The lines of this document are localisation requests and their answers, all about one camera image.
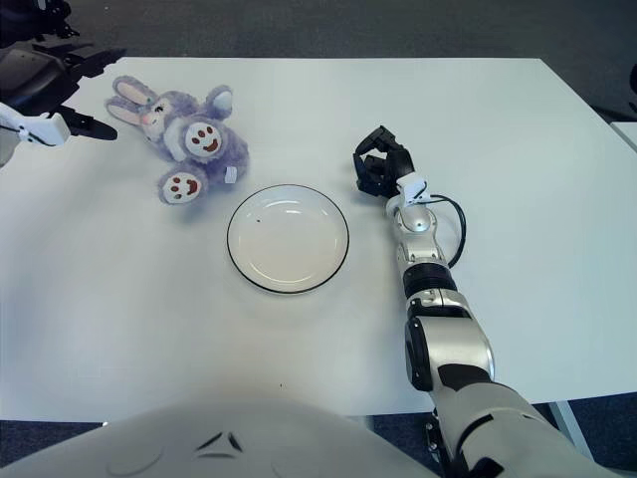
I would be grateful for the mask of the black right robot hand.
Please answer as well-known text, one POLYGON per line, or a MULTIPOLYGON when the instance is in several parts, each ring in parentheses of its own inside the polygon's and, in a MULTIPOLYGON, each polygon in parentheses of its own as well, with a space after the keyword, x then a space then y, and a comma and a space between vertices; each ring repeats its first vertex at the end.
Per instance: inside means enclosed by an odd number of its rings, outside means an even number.
POLYGON ((399 194, 397 180, 415 171, 409 151, 381 125, 352 154, 359 191, 390 199, 399 194))

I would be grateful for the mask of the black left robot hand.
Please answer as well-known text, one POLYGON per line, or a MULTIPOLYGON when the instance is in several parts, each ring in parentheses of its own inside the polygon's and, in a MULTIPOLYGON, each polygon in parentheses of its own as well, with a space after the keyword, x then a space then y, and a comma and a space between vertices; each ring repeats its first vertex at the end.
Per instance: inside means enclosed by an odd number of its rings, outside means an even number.
POLYGON ((1 127, 21 139, 53 146, 69 136, 115 140, 117 131, 67 107, 83 78, 95 78, 122 58, 126 50, 114 48, 82 56, 83 44, 31 49, 13 48, 1 58, 1 127))

